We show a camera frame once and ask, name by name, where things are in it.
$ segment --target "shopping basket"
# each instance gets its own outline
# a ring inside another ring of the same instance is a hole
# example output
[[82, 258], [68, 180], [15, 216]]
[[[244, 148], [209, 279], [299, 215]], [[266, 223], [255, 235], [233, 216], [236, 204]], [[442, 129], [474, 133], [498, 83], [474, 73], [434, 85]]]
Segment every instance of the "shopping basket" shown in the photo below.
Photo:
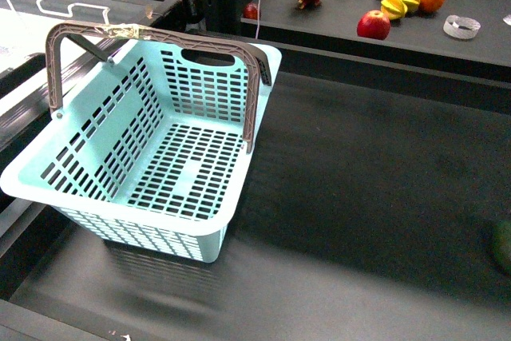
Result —
[[[129, 41], [108, 57], [84, 35]], [[101, 59], [64, 97], [63, 38]], [[234, 64], [199, 64], [184, 50], [228, 54]], [[59, 24], [46, 42], [52, 121], [6, 167], [0, 186], [105, 240], [212, 262], [280, 58], [266, 45], [138, 25]]]

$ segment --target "basket bottom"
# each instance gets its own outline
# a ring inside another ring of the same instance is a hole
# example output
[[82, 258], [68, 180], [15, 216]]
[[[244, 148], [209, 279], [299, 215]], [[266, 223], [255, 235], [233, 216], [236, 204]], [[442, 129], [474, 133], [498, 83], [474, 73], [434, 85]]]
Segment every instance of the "basket bottom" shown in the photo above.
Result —
[[138, 182], [115, 202], [186, 220], [212, 218], [242, 144], [238, 133], [174, 123], [134, 173]]

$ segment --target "black shelf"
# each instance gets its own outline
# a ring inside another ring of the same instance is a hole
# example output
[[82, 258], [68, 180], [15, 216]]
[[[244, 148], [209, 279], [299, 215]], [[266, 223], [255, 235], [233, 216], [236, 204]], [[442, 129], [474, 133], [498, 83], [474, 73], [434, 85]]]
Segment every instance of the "black shelf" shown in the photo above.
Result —
[[[340, 54], [368, 57], [494, 81], [511, 82], [511, 28], [503, 22], [511, 0], [446, 0], [431, 16], [413, 15], [393, 22], [381, 42], [359, 38], [358, 20], [379, 0], [322, 0], [298, 10], [296, 0], [262, 0], [259, 37]], [[482, 27], [471, 41], [443, 32], [447, 16], [470, 17]], [[242, 35], [254, 37], [255, 21], [241, 19]]]

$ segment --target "dark gray surface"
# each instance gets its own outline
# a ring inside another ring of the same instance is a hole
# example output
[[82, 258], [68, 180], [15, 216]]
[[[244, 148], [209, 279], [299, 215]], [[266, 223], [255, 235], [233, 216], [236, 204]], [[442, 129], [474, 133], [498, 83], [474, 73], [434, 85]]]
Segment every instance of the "dark gray surface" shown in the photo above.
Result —
[[281, 73], [214, 264], [75, 228], [11, 302], [112, 341], [508, 341], [510, 123]]
[[[322, 0], [321, 6], [305, 10], [298, 10], [297, 5], [296, 0], [262, 0], [261, 20], [313, 34], [357, 38], [358, 20], [369, 10], [379, 10], [381, 1]], [[511, 14], [510, 5], [511, 0], [446, 0], [444, 6], [433, 15], [415, 14], [392, 22], [387, 39], [372, 42], [509, 66], [511, 26], [502, 19]], [[459, 41], [443, 32], [444, 22], [452, 14], [473, 18], [481, 23], [475, 39]]]

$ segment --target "basket hole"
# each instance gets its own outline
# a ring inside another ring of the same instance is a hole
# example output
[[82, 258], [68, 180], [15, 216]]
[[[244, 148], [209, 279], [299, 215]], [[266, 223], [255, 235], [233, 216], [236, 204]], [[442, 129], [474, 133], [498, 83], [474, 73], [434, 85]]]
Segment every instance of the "basket hole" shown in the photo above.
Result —
[[218, 54], [200, 50], [182, 50], [181, 56], [188, 61], [202, 65], [214, 65], [216, 67], [229, 67], [234, 64], [234, 57], [227, 54]]

